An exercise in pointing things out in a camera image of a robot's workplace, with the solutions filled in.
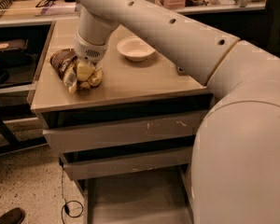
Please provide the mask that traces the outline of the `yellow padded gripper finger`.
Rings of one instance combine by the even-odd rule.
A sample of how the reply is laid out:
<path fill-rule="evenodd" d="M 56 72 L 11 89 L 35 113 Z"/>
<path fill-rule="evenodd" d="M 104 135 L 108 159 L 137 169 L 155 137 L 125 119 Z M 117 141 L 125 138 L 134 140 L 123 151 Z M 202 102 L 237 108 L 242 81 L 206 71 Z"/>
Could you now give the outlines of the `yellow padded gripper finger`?
<path fill-rule="evenodd" d="M 103 79 L 103 68 L 99 63 L 97 63 L 94 67 L 95 70 L 88 78 L 88 82 L 92 87 L 98 87 Z"/>
<path fill-rule="evenodd" d="M 77 79 L 86 81 L 94 72 L 95 66 L 91 62 L 79 61 L 77 64 Z"/>

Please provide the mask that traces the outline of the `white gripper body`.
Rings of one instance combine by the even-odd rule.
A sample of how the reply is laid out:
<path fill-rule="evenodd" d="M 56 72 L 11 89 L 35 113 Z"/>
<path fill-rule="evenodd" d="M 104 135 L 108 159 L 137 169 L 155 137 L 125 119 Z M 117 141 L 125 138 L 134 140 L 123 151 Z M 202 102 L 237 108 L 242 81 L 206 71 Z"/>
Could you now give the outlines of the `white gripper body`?
<path fill-rule="evenodd" d="M 74 51 L 80 60 L 98 63 L 104 58 L 107 48 L 107 44 L 93 45 L 79 33 L 75 35 Z"/>

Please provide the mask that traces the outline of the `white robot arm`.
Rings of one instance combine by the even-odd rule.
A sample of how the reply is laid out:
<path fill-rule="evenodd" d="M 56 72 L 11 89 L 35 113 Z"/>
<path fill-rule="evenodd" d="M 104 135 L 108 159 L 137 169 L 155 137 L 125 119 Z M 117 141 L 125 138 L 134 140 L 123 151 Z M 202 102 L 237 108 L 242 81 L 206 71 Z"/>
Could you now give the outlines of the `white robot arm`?
<path fill-rule="evenodd" d="M 192 151 L 194 224 L 280 224 L 280 59 L 145 0 L 78 2 L 80 59 L 123 25 L 218 99 Z"/>

